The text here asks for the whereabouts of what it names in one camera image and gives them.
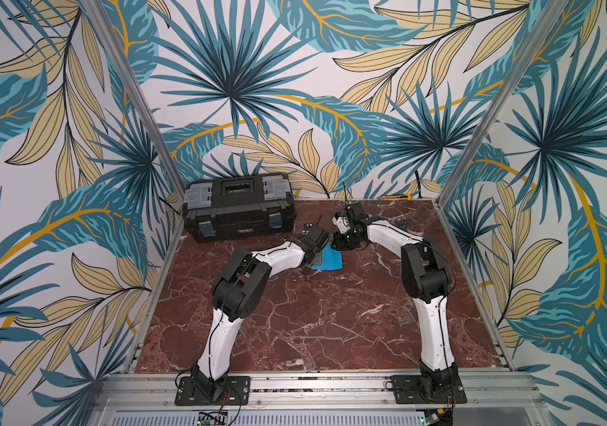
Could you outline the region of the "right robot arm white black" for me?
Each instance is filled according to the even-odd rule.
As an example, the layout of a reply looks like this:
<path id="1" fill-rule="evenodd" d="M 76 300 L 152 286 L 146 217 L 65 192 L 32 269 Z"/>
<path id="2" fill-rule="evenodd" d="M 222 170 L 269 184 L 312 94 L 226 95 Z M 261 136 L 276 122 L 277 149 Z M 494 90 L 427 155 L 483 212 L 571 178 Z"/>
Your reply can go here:
<path id="1" fill-rule="evenodd" d="M 447 330 L 447 300 L 454 278 L 440 243 L 369 216 L 359 202 L 335 213 L 332 222 L 335 250 L 377 244 L 400 258 L 403 287 L 413 299 L 422 339 L 417 392 L 431 403 L 454 404 L 459 371 Z"/>

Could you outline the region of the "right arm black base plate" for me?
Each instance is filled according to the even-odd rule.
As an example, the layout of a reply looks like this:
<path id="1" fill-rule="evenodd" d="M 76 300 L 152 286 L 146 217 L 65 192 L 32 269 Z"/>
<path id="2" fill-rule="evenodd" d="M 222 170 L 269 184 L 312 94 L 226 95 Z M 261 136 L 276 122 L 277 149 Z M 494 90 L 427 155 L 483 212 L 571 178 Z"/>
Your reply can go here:
<path id="1" fill-rule="evenodd" d="M 460 380 L 437 386 L 422 376 L 392 376 L 386 388 L 392 392 L 398 405 L 456 406 L 468 402 Z"/>

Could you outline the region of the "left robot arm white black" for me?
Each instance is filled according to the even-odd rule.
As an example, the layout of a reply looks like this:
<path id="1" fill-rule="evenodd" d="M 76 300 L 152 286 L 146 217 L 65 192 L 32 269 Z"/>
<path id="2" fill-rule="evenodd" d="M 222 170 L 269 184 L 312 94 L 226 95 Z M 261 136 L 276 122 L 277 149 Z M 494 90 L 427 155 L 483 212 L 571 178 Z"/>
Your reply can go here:
<path id="1" fill-rule="evenodd" d="M 312 225 L 301 236 L 267 250 L 236 250 L 212 288 L 213 319 L 205 349 L 191 368 L 191 382 L 210 401 L 226 389 L 232 348 L 244 320 L 259 305 L 269 278 L 312 264 L 329 232 Z"/>

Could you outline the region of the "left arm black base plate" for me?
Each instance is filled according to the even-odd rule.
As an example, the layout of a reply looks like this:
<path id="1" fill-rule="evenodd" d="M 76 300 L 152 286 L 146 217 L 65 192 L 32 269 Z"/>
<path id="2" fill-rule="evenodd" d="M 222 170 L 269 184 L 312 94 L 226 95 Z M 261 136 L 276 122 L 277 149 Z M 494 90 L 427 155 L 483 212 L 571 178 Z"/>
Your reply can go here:
<path id="1" fill-rule="evenodd" d="M 226 376 L 219 381 L 184 376 L 180 379 L 176 406 L 242 406 L 248 404 L 250 376 Z"/>

